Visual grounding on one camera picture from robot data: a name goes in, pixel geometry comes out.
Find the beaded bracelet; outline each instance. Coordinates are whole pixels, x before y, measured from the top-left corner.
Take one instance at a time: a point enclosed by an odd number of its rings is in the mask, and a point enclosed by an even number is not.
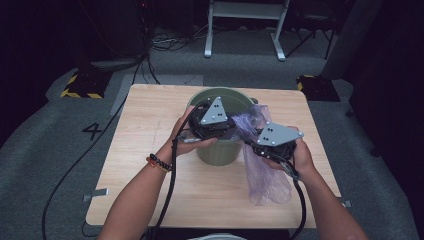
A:
[[[146,157],[146,161],[150,164],[152,167],[158,167],[162,169],[165,172],[171,171],[171,166],[162,162],[159,158],[157,158],[153,153],[150,154],[150,156]]]

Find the chair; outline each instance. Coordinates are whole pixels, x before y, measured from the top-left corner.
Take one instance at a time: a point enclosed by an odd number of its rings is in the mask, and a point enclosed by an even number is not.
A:
[[[296,30],[301,41],[287,54],[287,57],[302,46],[310,37],[315,38],[317,31],[322,31],[328,40],[324,57],[327,60],[334,34],[340,28],[339,18],[342,17],[342,14],[346,14],[345,9],[350,1],[345,0],[344,3],[340,4],[329,0],[293,0],[290,6],[294,12],[291,27]],[[310,33],[302,39],[299,34],[300,29],[309,30]],[[328,31],[331,31],[330,37],[326,34]]]

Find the wooden table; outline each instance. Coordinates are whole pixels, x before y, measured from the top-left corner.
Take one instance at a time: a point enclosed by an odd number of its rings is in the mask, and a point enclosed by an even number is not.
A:
[[[131,87],[96,189],[109,195],[92,199],[86,220],[103,225],[109,209],[124,186],[146,164],[145,157],[156,152],[169,137],[175,121],[189,99],[204,87],[145,85]],[[318,135],[314,120],[300,91],[237,89],[259,103],[268,105],[272,121],[297,126],[305,133],[315,165],[331,190],[340,196],[337,183]],[[253,206],[248,197],[243,153],[231,164],[210,166],[193,151],[177,159],[174,193],[163,227],[192,228],[297,228],[301,220],[299,196],[293,187],[292,200],[285,204]],[[171,174],[162,187],[150,226],[156,224],[165,202]],[[314,228],[309,197],[306,228]]]

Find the person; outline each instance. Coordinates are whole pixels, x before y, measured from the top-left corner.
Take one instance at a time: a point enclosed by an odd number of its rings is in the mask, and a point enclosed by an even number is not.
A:
[[[155,154],[157,159],[167,165],[172,162],[172,140],[192,109],[193,106],[187,108],[184,115],[177,120],[169,139]],[[216,141],[216,138],[212,138],[194,143],[180,142],[177,156],[209,146]],[[296,170],[308,192],[320,239],[368,239],[315,168],[306,143],[299,138],[296,144]],[[284,171],[278,163],[265,158],[263,161],[273,169]],[[165,175],[166,171],[163,169],[146,164],[116,198],[98,239],[140,239],[153,216]]]

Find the purple plastic bag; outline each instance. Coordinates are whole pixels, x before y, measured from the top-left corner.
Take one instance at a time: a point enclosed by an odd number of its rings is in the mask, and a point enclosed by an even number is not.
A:
[[[259,134],[255,129],[262,129],[271,121],[268,107],[253,105],[248,112],[232,117],[237,125],[233,140],[251,139],[256,141]],[[252,147],[244,144],[243,154],[246,166],[249,198],[253,205],[264,205],[269,200],[285,203],[291,200],[291,185],[283,171],[270,168],[262,157],[253,153]]]

